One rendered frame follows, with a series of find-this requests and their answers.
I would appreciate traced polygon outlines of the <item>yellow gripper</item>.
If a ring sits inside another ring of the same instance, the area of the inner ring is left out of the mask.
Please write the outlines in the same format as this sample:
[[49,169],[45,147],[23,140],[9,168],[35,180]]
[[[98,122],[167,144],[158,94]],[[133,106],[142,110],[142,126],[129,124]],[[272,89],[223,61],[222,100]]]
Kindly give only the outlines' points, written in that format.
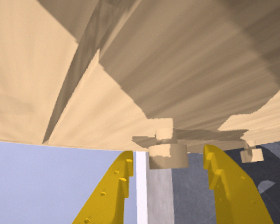
[[[248,174],[224,151],[206,144],[203,168],[214,190],[217,224],[274,224]],[[109,167],[72,224],[124,224],[133,151],[123,151]]]

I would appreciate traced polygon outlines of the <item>wooden chest of drawers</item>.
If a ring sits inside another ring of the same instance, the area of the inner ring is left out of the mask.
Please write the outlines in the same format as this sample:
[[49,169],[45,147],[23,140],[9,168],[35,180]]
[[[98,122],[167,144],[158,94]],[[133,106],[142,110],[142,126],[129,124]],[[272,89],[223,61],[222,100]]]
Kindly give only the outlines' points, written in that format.
[[33,143],[0,139],[1,142],[130,151],[127,149],[48,144],[52,120],[51,114],[53,114],[56,100],[73,56],[98,1],[40,0],[35,36],[32,81]]

